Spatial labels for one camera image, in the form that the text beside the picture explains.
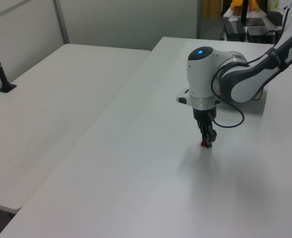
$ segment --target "metal frame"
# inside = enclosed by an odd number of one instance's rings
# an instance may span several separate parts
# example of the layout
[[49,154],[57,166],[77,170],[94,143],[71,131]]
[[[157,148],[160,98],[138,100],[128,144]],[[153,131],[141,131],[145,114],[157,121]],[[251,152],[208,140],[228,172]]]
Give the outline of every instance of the metal frame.
[[197,0],[197,13],[196,13],[196,38],[201,39],[201,11],[202,1]]
[[16,5],[11,6],[11,7],[7,8],[4,11],[1,11],[0,12],[0,17],[3,16],[3,15],[5,15],[6,13],[8,13],[8,12],[14,10],[14,9],[16,9],[17,7],[20,7],[21,5],[24,5],[25,3],[29,2],[29,1],[30,0],[22,0],[21,2],[17,3]]
[[60,28],[63,43],[69,44],[70,40],[68,38],[66,24],[65,24],[60,0],[53,0],[53,5],[55,6],[56,15],[57,15],[57,19],[58,19],[58,26]]

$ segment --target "table surface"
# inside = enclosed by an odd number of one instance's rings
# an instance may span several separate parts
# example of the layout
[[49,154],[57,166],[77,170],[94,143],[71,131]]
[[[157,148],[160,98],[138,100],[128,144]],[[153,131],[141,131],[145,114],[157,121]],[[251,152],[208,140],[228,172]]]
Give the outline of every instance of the table surface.
[[0,209],[26,203],[149,53],[64,45],[0,93]]
[[[229,21],[237,21],[237,16],[233,16],[233,10],[229,8],[223,15],[223,17],[228,17]],[[253,17],[260,17],[264,20],[265,26],[268,27],[269,29],[276,30],[278,29],[277,26],[275,26],[268,18],[267,14],[262,11],[261,9],[250,11],[247,13],[247,18],[253,18]]]
[[[175,101],[201,46],[269,48],[163,38],[0,238],[292,237],[292,65],[207,149]],[[219,123],[239,120],[219,105]]]

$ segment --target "black cable clamp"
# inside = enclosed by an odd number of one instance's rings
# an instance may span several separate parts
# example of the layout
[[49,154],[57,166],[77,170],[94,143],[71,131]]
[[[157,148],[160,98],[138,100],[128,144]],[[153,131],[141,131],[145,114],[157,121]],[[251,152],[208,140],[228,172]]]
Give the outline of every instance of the black cable clamp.
[[270,48],[266,52],[266,54],[276,63],[281,72],[288,68],[286,61],[282,58],[282,56],[277,52],[275,48]]

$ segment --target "red object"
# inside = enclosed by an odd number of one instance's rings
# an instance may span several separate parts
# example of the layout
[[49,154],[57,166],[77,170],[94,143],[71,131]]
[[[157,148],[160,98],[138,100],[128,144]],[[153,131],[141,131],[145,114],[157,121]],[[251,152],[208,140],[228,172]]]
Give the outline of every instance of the red object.
[[205,140],[202,140],[201,146],[206,146],[206,141]]

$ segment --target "orange object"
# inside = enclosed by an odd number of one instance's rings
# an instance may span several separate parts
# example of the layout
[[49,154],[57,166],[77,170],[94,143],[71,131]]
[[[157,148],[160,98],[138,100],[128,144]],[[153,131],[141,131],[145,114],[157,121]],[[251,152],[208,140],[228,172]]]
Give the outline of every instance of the orange object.
[[[231,9],[233,10],[234,7],[240,7],[243,4],[243,0],[233,0],[231,3]],[[249,0],[249,10],[254,11],[259,8],[256,0]]]

